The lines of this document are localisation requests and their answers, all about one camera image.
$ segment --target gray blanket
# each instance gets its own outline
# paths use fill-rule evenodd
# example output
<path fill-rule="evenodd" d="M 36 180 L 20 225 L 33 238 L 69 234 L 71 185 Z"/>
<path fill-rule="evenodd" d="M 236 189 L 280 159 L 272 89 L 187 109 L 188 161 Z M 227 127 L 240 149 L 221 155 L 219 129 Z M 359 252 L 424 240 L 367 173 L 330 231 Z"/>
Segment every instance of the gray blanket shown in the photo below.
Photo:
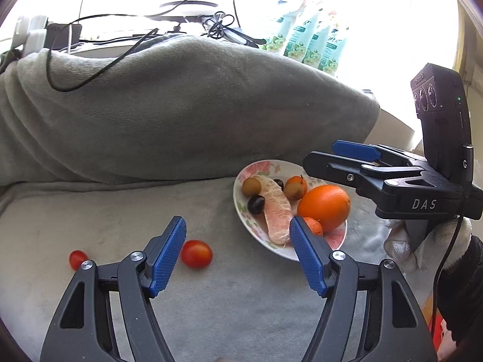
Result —
<path fill-rule="evenodd" d="M 201 37 L 131 54 L 71 93 L 49 87 L 46 54 L 0 75 L 0 186 L 209 179 L 260 159 L 300 164 L 337 139 L 363 141 L 379 113 L 321 71 Z M 110 61 L 55 52 L 52 77 L 69 87 Z"/>
<path fill-rule="evenodd" d="M 379 263 L 388 229 L 374 215 L 374 203 L 346 189 L 352 209 L 342 249 Z M 324 300 L 309 288 L 298 262 L 267 250 L 243 227 L 233 178 L 83 193 L 26 184 L 11 193 L 16 199 L 0 217 L 0 316 L 34 362 L 73 275 L 69 253 L 81 249 L 99 265 L 122 260 L 159 235 L 173 215 L 186 219 L 188 239 L 206 241 L 214 255 L 201 271 L 178 261 L 168 287 L 153 300 L 176 361 L 302 360 Z M 119 296 L 111 295 L 121 356 L 132 361 Z M 356 354 L 364 307 L 360 292 L 344 360 Z"/>

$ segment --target window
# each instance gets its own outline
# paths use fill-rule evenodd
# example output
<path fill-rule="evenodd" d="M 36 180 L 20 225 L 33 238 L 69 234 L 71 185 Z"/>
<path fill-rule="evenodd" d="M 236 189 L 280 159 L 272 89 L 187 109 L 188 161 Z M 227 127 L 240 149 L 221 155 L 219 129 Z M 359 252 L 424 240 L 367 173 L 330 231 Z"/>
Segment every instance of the window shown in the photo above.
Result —
<path fill-rule="evenodd" d="M 0 29 L 0 40 L 11 37 L 20 14 L 49 15 L 60 23 L 74 20 L 81 0 L 19 0 Z M 179 0 L 84 0 L 81 15 L 96 13 L 153 14 L 162 3 Z M 216 2 L 232 13 L 231 0 Z M 264 37 L 263 18 L 273 0 L 236 0 L 243 29 Z M 349 38 L 337 76 L 358 89 L 371 89 L 381 106 L 420 131 L 410 80 L 427 63 L 452 67 L 456 54 L 458 10 L 456 0 L 323 0 L 349 23 Z M 103 17 L 83 21 L 82 36 L 106 40 L 145 33 L 153 28 L 171 30 L 174 23 L 145 17 Z M 182 31 L 201 33 L 198 24 L 184 24 Z"/>

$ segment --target black cable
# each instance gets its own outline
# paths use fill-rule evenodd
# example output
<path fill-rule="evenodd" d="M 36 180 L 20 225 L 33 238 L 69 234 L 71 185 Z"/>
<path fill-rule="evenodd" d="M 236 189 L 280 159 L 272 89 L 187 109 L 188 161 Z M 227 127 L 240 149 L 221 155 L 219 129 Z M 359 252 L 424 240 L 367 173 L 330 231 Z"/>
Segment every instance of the black cable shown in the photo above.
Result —
<path fill-rule="evenodd" d="M 205 15 L 200 15 L 200 19 L 202 20 L 202 17 L 207 17 L 206 24 L 209 24 L 209 22 L 212 22 L 213 24 L 207 29 L 206 35 L 209 38 L 213 38 L 214 40 L 219 40 L 225 36 L 225 28 L 229 28 L 233 23 L 235 23 L 235 17 L 233 15 L 226 15 L 225 12 L 223 11 L 218 11 L 215 12 L 214 15 L 211 16 L 205 16 Z M 223 19 L 226 17 L 231 17 L 232 21 L 228 24 L 223 24 Z"/>
<path fill-rule="evenodd" d="M 161 13 L 157 13 L 155 15 L 145 15 L 144 17 L 156 17 L 156 16 L 163 16 L 163 15 L 166 15 L 167 13 L 170 13 L 172 10 L 176 9 L 177 7 L 179 7 L 180 5 L 184 4 L 185 2 L 187 2 L 188 0 L 182 0 L 180 1 L 179 3 L 177 3 L 173 8 L 170 8 L 168 9 L 167 11 L 164 11 L 164 12 L 161 12 Z M 237 13 L 237 6 L 235 4 L 235 0 L 233 0 L 233 13 L 235 14 L 235 18 L 237 20 L 237 23 L 238 23 L 238 27 L 241 27 L 240 26 L 240 19 L 238 19 L 238 13 Z"/>
<path fill-rule="evenodd" d="M 167 11 L 164 11 L 162 13 L 159 13 L 159 14 L 156 14 L 156 15 L 145 15 L 144 17 L 156 17 L 156 16 L 165 15 L 165 14 L 170 13 L 171 11 L 175 10 L 177 7 L 179 7 L 180 5 L 184 4 L 187 1 L 188 0 L 180 1 L 173 8 L 170 8 Z M 233 11 L 234 11 L 235 17 L 237 19 L 238 27 L 240 27 L 240 20 L 238 19 L 237 7 L 235 5 L 235 0 L 233 0 Z M 52 45 L 55 45 L 56 39 L 59 36 L 59 34 L 62 33 L 62 31 L 64 31 L 64 29 L 67 28 L 68 26 L 70 26 L 70 25 L 72 25 L 74 23 L 78 23 L 81 20 L 93 19 L 94 17 L 106 17 L 106 16 L 139 17 L 139 15 L 129 15 L 129 14 L 125 14 L 125 13 L 102 13 L 102 14 L 98 14 L 98 15 L 90 15 L 90 16 L 80 17 L 79 19 L 76 19 L 74 21 L 71 21 L 69 24 L 66 24 L 64 27 L 62 27 L 62 29 L 55 35 L 54 41 L 52 42 Z M 132 50 L 134 50 L 135 48 L 137 48 L 144 40 L 146 40 L 147 38 L 151 37 L 151 35 L 156 34 L 158 31 L 159 31 L 158 28 L 150 31 L 145 36 L 143 36 L 138 42 L 136 42 L 135 45 L 131 46 L 125 53 L 123 53 L 117 59 L 115 59 L 110 64 L 108 64 L 107 66 L 105 66 L 103 69 L 101 69 L 100 71 L 96 72 L 90 78 L 87 78 L 86 80 L 82 81 L 81 83 L 77 84 L 76 86 L 69 87 L 69 88 L 59 87 L 56 84 L 54 84 L 54 82 L 52 81 L 52 76 L 50 74 L 50 63 L 51 63 L 51 60 L 52 60 L 52 46 L 51 46 L 49 48 L 48 52 L 47 52 L 47 59 L 45 61 L 45 71 L 46 71 L 46 74 L 47 74 L 47 81 L 48 81 L 50 87 L 52 87 L 52 89 L 54 89 L 56 91 L 59 91 L 59 92 L 62 92 L 62 93 L 68 93 L 70 91 L 78 90 L 82 86 L 85 86 L 86 84 L 88 84 L 92 80 L 94 80 L 95 78 L 97 78 L 100 75 L 102 75 L 104 72 L 106 72 L 112 66 L 116 65 L 124 57 L 126 57 L 128 54 L 130 54 L 132 52 Z"/>
<path fill-rule="evenodd" d="M 448 256 L 451 253 L 451 250 L 453 246 L 456 243 L 456 239 L 458 238 L 459 231 L 461 229 L 461 225 L 463 223 L 463 210 L 465 207 L 465 201 L 466 199 L 463 199 L 462 202 L 462 209 L 461 209 L 461 214 L 458 216 L 458 222 L 456 223 L 456 228 L 455 228 L 455 233 L 453 234 L 453 237 L 451 238 L 450 244 L 448 245 L 448 249 L 446 249 L 446 252 L 441 259 L 440 265 L 438 269 L 436 270 L 436 274 L 434 275 L 434 281 L 433 281 L 433 313 L 431 316 L 431 341 L 434 339 L 434 332 L 436 330 L 436 308 L 438 305 L 438 282 L 440 280 L 441 272 L 443 271 L 444 264 L 446 263 L 446 260 L 448 260 Z"/>
<path fill-rule="evenodd" d="M 117 37 L 117 38 L 112 38 L 111 40 L 83 40 L 83 39 L 79 39 L 79 42 L 94 43 L 96 45 L 97 44 L 98 45 L 103 45 L 103 44 L 114 43 L 114 42 L 139 40 L 139 39 L 141 39 L 144 36 L 145 36 L 145 34 L 143 34 L 143 35 L 136 35 L 136 36 L 130 36 L 130 37 Z M 160 36 L 161 36 L 160 34 L 153 34 L 153 35 L 149 36 L 149 38 L 156 38 L 156 37 L 160 37 Z"/>
<path fill-rule="evenodd" d="M 111 68 L 114 65 L 116 65 L 119 61 L 121 61 L 124 57 L 126 57 L 133 49 L 135 49 L 136 47 L 138 47 L 146 38 L 148 38 L 151 34 L 155 33 L 158 30 L 159 30 L 158 28 L 155 28 L 154 30 L 150 31 L 144 37 L 142 37 L 139 41 L 137 41 L 132 47 L 130 47 L 126 52 L 124 52 L 122 55 L 120 55 L 117 59 L 115 59 L 114 61 L 112 61 L 111 63 L 107 64 L 105 67 L 103 67 L 103 69 L 101 69 L 100 71 L 96 72 L 91 77 L 89 77 L 86 80 L 80 82 L 79 84 L 77 84 L 77 85 L 75 85 L 73 87 L 69 87 L 69 88 L 59 87 L 56 84 L 54 84 L 54 82 L 52 81 L 52 77 L 50 75 L 50 60 L 52 59 L 52 49 L 49 49 L 49 52 L 47 53 L 47 62 L 46 62 L 46 66 L 47 66 L 47 68 L 46 68 L 46 71 L 47 71 L 47 81 L 49 82 L 50 86 L 54 90 L 57 90 L 57 91 L 59 91 L 61 93 L 68 93 L 70 91 L 78 90 L 82 86 L 85 86 L 86 84 L 90 83 L 95 78 L 98 78 L 100 75 L 102 75 L 104 72 L 106 72 L 109 68 Z"/>

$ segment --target cherry tomato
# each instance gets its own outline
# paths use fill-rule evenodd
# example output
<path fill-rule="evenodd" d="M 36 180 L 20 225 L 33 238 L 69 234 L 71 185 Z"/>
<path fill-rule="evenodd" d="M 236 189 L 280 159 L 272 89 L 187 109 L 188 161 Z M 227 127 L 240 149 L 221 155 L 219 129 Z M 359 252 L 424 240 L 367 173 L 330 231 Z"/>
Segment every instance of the cherry tomato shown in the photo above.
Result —
<path fill-rule="evenodd" d="M 71 265 L 71 268 L 76 271 L 79 269 L 81 264 L 88 259 L 88 256 L 82 250 L 74 250 L 69 255 L 69 264 Z"/>
<path fill-rule="evenodd" d="M 213 259 L 211 248 L 203 241 L 191 239 L 186 241 L 181 249 L 181 261 L 190 268 L 204 268 Z"/>

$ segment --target camera lens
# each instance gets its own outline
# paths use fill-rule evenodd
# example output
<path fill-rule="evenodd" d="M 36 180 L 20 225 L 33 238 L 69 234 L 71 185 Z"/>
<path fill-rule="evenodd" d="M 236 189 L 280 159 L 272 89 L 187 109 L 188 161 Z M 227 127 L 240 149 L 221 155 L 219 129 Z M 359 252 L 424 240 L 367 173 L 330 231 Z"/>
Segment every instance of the camera lens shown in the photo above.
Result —
<path fill-rule="evenodd" d="M 421 108 L 421 102 L 419 101 L 419 96 L 414 94 L 414 104 L 416 105 L 416 110 Z"/>
<path fill-rule="evenodd" d="M 436 99 L 436 91 L 434 90 L 432 84 L 430 84 L 427 89 L 427 97 L 429 98 L 431 106 L 436 107 L 436 103 L 438 102 L 438 100 Z"/>
<path fill-rule="evenodd" d="M 428 108 L 427 95 L 426 95 L 426 91 L 424 91 L 424 88 L 419 90 L 419 99 L 421 101 L 421 106 L 423 107 L 423 110 L 427 111 L 427 108 Z"/>

